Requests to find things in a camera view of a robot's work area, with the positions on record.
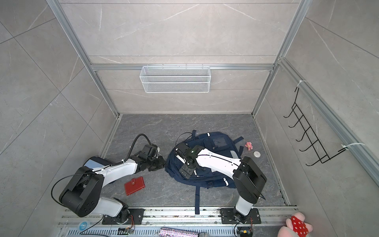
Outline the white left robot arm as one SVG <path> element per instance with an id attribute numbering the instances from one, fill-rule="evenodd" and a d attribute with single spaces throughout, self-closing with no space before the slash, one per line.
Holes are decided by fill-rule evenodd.
<path id="1" fill-rule="evenodd" d="M 95 169 L 83 166 L 69 176 L 71 180 L 55 201 L 78 217 L 99 214 L 111 218 L 117 224 L 124 224 L 131 218 L 128 205 L 117 198 L 102 197 L 102 188 L 145 169 L 156 171 L 163 168 L 165 160 L 159 151 L 157 145 L 147 144 L 142 151 L 118 163 Z"/>

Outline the navy blue student backpack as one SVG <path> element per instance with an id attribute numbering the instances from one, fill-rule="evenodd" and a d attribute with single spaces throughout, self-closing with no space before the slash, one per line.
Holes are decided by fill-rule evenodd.
<path id="1" fill-rule="evenodd" d="M 200 214 L 200 189 L 236 188 L 233 173 L 241 164 L 244 147 L 236 147 L 241 136 L 232 140 L 222 132 L 190 137 L 175 145 L 166 160 L 165 171 L 176 181 L 195 186 L 195 214 Z"/>

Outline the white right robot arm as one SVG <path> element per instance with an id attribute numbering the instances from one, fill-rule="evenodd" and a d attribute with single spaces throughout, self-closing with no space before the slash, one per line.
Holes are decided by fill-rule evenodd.
<path id="1" fill-rule="evenodd" d="M 231 178 L 239 194 L 238 201 L 232 211 L 227 213 L 221 210 L 221 215 L 232 221 L 245 224 L 249 220 L 252 207 L 258 202 L 266 184 L 266 176 L 250 157 L 242 159 L 229 158 L 218 155 L 208 149 L 196 145 L 188 147 L 179 143 L 175 148 L 175 155 L 184 160 L 180 169 L 185 178 L 190 178 L 196 168 L 210 168 Z"/>

